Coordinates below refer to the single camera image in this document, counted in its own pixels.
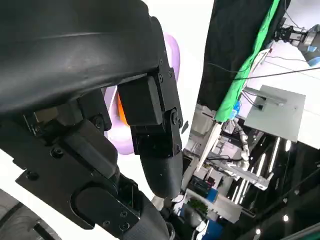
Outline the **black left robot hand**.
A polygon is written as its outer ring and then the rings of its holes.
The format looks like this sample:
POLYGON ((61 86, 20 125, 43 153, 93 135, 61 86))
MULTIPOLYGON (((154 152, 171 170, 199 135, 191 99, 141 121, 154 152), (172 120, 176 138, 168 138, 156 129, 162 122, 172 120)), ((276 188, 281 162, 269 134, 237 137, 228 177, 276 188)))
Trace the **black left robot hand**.
POLYGON ((16 182, 85 230, 172 240, 120 173, 103 89, 115 86, 152 192, 180 193, 183 115, 160 22, 141 0, 0 3, 0 148, 16 182))

